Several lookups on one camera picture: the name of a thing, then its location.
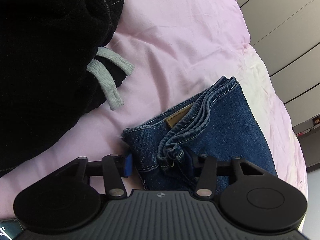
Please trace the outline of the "blue denim jeans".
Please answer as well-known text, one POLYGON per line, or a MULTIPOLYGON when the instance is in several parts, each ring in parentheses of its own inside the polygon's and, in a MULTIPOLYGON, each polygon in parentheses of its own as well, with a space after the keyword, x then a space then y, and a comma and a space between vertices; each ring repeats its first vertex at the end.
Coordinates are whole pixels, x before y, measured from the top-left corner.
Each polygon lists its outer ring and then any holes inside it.
POLYGON ((147 190, 194 191, 195 158, 242 157, 276 175, 267 141, 242 88, 222 77, 203 92, 134 128, 123 139, 147 190))

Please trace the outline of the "pink floral quilt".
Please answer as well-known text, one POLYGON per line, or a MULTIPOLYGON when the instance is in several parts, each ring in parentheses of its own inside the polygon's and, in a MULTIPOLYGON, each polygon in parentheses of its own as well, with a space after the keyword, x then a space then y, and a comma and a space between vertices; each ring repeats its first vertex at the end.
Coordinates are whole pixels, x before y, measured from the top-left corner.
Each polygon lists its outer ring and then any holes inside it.
POLYGON ((290 116, 250 44, 236 0, 125 0, 108 45, 135 65, 121 85, 124 105, 84 115, 54 146, 1 178, 1 219, 14 217, 17 194, 79 156, 122 154, 123 130, 135 127, 235 77, 271 150, 278 176, 308 192, 305 161, 290 116))

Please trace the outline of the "beige wardrobe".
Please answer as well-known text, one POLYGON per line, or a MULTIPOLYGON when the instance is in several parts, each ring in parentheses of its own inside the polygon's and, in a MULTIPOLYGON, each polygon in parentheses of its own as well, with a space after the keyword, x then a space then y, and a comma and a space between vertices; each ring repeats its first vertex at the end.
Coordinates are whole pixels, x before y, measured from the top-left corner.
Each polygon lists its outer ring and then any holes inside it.
POLYGON ((311 172, 319 167, 319 0, 237 2, 311 172))

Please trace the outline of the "black garment with drawstring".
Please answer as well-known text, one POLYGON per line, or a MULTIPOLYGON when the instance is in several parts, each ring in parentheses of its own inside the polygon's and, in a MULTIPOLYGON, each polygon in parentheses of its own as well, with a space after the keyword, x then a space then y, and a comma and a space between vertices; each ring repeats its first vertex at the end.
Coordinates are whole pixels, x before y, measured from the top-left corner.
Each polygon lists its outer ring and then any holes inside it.
POLYGON ((124 0, 1 0, 1 175, 86 113, 123 104, 133 64, 107 48, 124 0))

